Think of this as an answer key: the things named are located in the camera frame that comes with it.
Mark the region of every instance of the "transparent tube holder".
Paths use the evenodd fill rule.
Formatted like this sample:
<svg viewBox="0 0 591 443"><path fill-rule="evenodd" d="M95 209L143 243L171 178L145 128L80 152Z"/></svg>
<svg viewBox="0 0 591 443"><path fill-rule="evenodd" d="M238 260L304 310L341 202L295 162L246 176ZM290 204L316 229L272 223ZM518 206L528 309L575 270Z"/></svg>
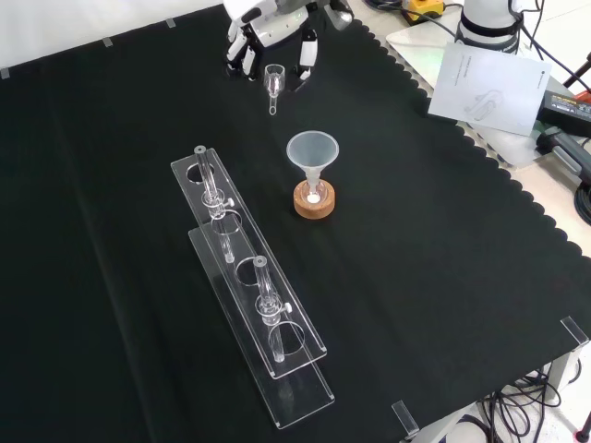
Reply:
<svg viewBox="0 0 591 443"><path fill-rule="evenodd" d="M171 166L199 223L189 238L273 422L282 429L334 402L315 363L326 347L215 150Z"/></svg>

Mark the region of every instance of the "clear plastic clip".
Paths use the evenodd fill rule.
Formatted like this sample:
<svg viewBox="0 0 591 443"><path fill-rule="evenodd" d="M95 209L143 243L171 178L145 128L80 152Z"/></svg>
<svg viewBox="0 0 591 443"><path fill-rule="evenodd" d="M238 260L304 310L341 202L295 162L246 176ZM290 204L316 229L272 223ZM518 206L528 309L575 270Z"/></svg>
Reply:
<svg viewBox="0 0 591 443"><path fill-rule="evenodd" d="M406 409L406 406L404 406L404 402L402 400L397 401L395 404L393 404L392 409L394 409L394 412L396 413L398 420L400 420L400 423L402 423L404 426L404 430L408 435L408 437L406 437L406 440L411 440L413 437L416 436L416 434L418 434L418 431L420 430L418 428L418 425L416 424L415 419L410 414L410 412L408 412L408 409Z"/></svg>
<svg viewBox="0 0 591 443"><path fill-rule="evenodd" d="M574 322L571 316L563 318L561 320L561 323L566 328L566 330L568 330L571 333L576 342L579 343L577 348L585 346L589 343L589 338L585 335L583 330L578 327L578 325Z"/></svg>

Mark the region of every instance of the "wooden base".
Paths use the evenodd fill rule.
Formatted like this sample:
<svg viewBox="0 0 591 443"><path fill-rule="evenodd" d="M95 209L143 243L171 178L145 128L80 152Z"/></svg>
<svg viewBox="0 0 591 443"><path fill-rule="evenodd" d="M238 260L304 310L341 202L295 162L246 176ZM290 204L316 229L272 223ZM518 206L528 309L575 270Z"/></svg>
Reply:
<svg viewBox="0 0 591 443"><path fill-rule="evenodd" d="M294 189L294 207L295 211L305 219L318 220L327 217L334 210L334 188L328 182L320 180L328 191L328 196L321 203L309 203L302 198L302 187L306 183L304 180Z"/></svg>

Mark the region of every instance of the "black cable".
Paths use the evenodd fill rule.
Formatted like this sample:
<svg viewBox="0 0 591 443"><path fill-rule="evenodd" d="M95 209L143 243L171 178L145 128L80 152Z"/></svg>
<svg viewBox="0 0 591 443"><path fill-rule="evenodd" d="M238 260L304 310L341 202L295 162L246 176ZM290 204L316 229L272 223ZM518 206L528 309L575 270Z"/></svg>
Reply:
<svg viewBox="0 0 591 443"><path fill-rule="evenodd" d="M577 376L573 381L580 377L581 370L582 369L580 366ZM494 416L497 405L499 405L500 417L503 425L510 434L517 437L517 442L519 443L522 441L521 438L527 436L532 430L532 424L529 419L529 415L525 410L525 406L538 403L541 405L541 418L539 425L537 426L536 435L534 437L534 442L537 443L541 433L542 425L544 424L544 420L546 418L546 408L559 407L562 403L561 395L556 390L556 388L549 383L549 372L545 374L543 368L538 369L535 375L522 377L509 386L516 388L518 392L505 393L502 390L499 390L493 392L479 402L482 405L484 416L488 422L488 427L482 424L480 428L483 429L483 432L487 434L488 443L498 443L500 441L499 435L497 434L495 428ZM558 398L558 402L554 404L546 402L546 394L548 393L548 389L552 389L554 391L555 396ZM525 397L529 399L529 401L520 403L517 401L517 398L519 397ZM517 427L517 424L515 423L513 417L515 408L519 410L518 413L521 415L521 419L525 422L525 429L523 431L520 431Z"/></svg>
<svg viewBox="0 0 591 443"><path fill-rule="evenodd" d="M385 1L381 1L381 0L365 0L365 2L369 6L379 9L380 11L389 11L389 12L402 11L402 12L405 12L406 14L412 14L414 16L422 17L425 20L430 21L431 23L435 23L437 26L439 26L440 28L445 30L447 33L452 35L452 37L455 39L455 32L450 30L447 26L442 25L435 18L430 17L428 14L423 14L420 12L411 11L409 9L402 7L402 1L400 1L400 0L391 1L391 2L387 2L387 1L385 2Z"/></svg>
<svg viewBox="0 0 591 443"><path fill-rule="evenodd" d="M455 32L453 32L452 30L450 30L447 26L442 25L441 23L439 23L435 18L429 17L427 14L422 14L420 12L411 11L410 9L406 9L404 7L398 7L398 6L393 6L392 9L388 9L388 10L389 11L403 11L406 14L413 14L415 16L422 17L425 20L430 21L431 23L435 23L437 26L439 26L440 28L442 28L443 30L445 30L448 34L450 34L455 39Z"/></svg>
<svg viewBox="0 0 591 443"><path fill-rule="evenodd" d="M591 224L591 185L582 183L574 193L574 208L579 217Z"/></svg>
<svg viewBox="0 0 591 443"><path fill-rule="evenodd" d="M544 6L546 5L546 0L542 0L542 6L537 4L537 0L536 0L536 6L539 9L539 16L537 17L537 23L536 23L536 27L534 28L534 33L532 34L532 39L535 39L536 34L537 34L537 29L539 28L539 24L542 22L542 16L544 15ZM532 42L529 43L529 49L532 49Z"/></svg>
<svg viewBox="0 0 591 443"><path fill-rule="evenodd" d="M546 387L551 386L548 383L548 379L550 378L550 372L552 371L552 366L550 366L549 370L548 370L548 375L546 376L546 380L544 381ZM544 419L546 418L546 390L542 390L542 416L539 419L539 424L537 425L537 430L536 430L536 435L534 436L534 443L537 443L537 440L539 439L539 434L540 432L542 432L542 425L544 424Z"/></svg>
<svg viewBox="0 0 591 443"><path fill-rule="evenodd" d="M462 5L461 3L444 3L443 4L443 10L447 9L448 7L464 7L464 5Z"/></svg>
<svg viewBox="0 0 591 443"><path fill-rule="evenodd" d="M569 385L574 383L576 380L578 380L579 377L581 376L581 373L583 372L583 364L581 363L581 359L577 358L576 363L577 363L577 367L578 367L578 369L576 371L576 376L574 376L574 378L571 381L569 381Z"/></svg>
<svg viewBox="0 0 591 443"><path fill-rule="evenodd" d="M523 16L523 11L521 13L517 13L513 10L513 0L507 0L508 1L508 6L509 6L509 13L515 17L515 20L520 23L520 29L524 32L524 34L527 36L527 38L534 44L534 46L536 47L537 53L539 54L540 58L543 60L544 57L542 57L542 54L540 53L540 51L542 53L544 53L545 55L547 55L554 63L556 63L558 66L560 66L562 69L564 69L566 72L568 72L572 78L574 78L575 80L577 80L579 83L581 83L586 90L589 91L589 93L591 93L591 88L589 88L587 86L587 84L576 74L574 74L574 72L569 69L568 67L566 67L562 62L560 62L559 60L556 59L556 57L554 57L554 55L552 55L551 53L549 53L541 44L539 44L533 37L532 35L529 33L529 31L527 30L527 28L524 26L524 16Z"/></svg>

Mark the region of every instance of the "instruction manual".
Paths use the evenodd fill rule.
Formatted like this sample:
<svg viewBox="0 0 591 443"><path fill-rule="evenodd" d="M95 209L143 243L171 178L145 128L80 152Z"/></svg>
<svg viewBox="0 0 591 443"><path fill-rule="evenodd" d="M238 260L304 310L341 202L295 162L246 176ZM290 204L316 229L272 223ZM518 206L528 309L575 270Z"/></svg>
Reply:
<svg viewBox="0 0 591 443"><path fill-rule="evenodd" d="M549 63L449 43L428 112L529 136L550 70Z"/></svg>

